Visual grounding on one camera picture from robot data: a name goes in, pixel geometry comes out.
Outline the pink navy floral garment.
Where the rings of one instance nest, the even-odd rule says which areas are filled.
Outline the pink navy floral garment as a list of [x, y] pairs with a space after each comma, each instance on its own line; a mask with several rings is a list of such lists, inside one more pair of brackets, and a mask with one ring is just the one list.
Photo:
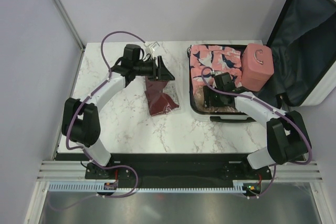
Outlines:
[[236, 87], [241, 86], [242, 63], [240, 51], [220, 45], [191, 45], [188, 50], [190, 75], [193, 93], [202, 88], [205, 83], [201, 71], [210, 67], [214, 71], [229, 73]]

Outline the white suitcase with dark lining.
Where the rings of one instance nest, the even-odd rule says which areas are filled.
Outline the white suitcase with dark lining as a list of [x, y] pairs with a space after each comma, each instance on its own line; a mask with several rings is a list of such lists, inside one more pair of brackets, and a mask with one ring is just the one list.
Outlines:
[[[243, 54], [245, 45], [226, 45]], [[274, 75], [256, 96], [281, 107], [320, 104], [335, 88], [335, 0], [286, 0], [267, 41]], [[247, 123], [237, 113], [199, 113], [190, 83], [190, 106], [200, 121]]]

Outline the maroon garment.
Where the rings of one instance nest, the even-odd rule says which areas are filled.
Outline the maroon garment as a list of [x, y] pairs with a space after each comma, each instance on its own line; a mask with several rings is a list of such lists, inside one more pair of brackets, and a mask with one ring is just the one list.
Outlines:
[[150, 116], [167, 114], [180, 106], [163, 90], [168, 81], [151, 81], [145, 79], [145, 96], [148, 102]]

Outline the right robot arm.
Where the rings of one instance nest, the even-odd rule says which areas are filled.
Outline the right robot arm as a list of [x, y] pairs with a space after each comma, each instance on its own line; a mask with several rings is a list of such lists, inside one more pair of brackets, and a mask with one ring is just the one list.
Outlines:
[[209, 89], [232, 97], [232, 107], [247, 114], [266, 129], [266, 147], [248, 154], [242, 161], [240, 172], [245, 178], [254, 178], [259, 169], [266, 166], [288, 162], [308, 165], [312, 161], [312, 147], [300, 113], [273, 107], [251, 92], [233, 93], [218, 90], [219, 86], [213, 88], [204, 77], [205, 70], [210, 73], [214, 71], [210, 67], [201, 71], [202, 80]]

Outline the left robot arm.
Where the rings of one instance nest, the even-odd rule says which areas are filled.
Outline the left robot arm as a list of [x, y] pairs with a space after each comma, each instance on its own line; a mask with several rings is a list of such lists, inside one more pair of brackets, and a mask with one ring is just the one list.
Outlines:
[[68, 98], [64, 105], [61, 133], [68, 150], [82, 150], [97, 165], [97, 173], [111, 178], [115, 173], [112, 156], [100, 140], [99, 112], [137, 76], [152, 81], [174, 81], [175, 77], [165, 66], [162, 56], [141, 59], [145, 50], [135, 44], [127, 44], [123, 55], [110, 66], [100, 84], [82, 98]]

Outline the pink cosmetic case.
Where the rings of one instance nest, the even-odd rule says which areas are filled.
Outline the pink cosmetic case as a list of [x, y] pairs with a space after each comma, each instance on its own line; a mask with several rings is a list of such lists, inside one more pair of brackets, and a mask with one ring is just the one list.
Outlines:
[[272, 51], [269, 47], [250, 43], [241, 56], [242, 86], [258, 92], [274, 74]]

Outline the beige bra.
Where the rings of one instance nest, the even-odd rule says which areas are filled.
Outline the beige bra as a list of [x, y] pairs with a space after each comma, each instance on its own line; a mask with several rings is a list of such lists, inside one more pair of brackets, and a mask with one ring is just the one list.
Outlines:
[[220, 105], [220, 106], [204, 106], [204, 92], [203, 87], [199, 87], [196, 89], [194, 93], [194, 101], [197, 111], [199, 113], [237, 113], [238, 110], [232, 108], [229, 105]]

